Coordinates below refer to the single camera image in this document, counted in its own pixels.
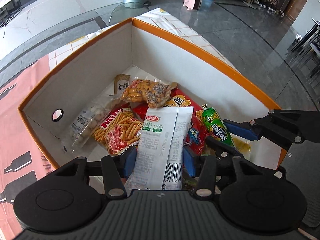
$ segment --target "gray tile floor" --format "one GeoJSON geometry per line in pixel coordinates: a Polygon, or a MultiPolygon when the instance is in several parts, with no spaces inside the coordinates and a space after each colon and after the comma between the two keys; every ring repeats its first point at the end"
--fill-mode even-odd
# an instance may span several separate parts
{"type": "MultiPolygon", "coordinates": [[[[214,0],[198,11],[187,11],[182,0],[150,1],[150,9],[161,7],[206,38],[282,108],[317,110],[301,78],[288,65],[287,49],[295,34],[278,16],[247,7],[241,0],[214,0]]],[[[22,44],[0,61],[0,86],[51,51],[105,27],[115,7],[78,15],[22,44]]]]}

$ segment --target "door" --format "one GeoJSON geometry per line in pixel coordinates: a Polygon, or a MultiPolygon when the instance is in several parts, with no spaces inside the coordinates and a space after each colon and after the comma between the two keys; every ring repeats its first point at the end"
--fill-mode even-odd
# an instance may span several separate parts
{"type": "Polygon", "coordinates": [[[291,0],[287,6],[286,15],[287,17],[294,22],[302,8],[304,7],[307,0],[291,0]]]}

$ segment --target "pink tablecloth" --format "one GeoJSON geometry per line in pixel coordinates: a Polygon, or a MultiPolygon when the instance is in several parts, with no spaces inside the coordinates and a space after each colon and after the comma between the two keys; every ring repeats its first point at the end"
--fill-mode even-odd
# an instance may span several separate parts
{"type": "Polygon", "coordinates": [[[1,240],[10,240],[22,230],[13,212],[16,194],[52,172],[51,164],[39,150],[18,113],[20,103],[47,73],[49,58],[45,56],[0,89],[1,240]]]}

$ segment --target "marble counter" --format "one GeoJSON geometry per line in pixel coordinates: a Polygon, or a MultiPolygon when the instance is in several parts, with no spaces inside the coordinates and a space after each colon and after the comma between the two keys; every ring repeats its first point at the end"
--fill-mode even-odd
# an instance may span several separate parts
{"type": "Polygon", "coordinates": [[[0,59],[42,31],[76,15],[123,0],[38,0],[0,29],[0,59]]]}

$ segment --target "shrimp-flavored snack bag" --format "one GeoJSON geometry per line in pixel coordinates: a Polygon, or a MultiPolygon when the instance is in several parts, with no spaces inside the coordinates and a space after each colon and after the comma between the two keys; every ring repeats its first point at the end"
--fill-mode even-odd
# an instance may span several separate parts
{"type": "Polygon", "coordinates": [[[109,154],[121,155],[130,145],[138,143],[137,132],[142,126],[143,122],[134,118],[130,108],[118,108],[108,115],[92,136],[107,148],[109,154]]]}

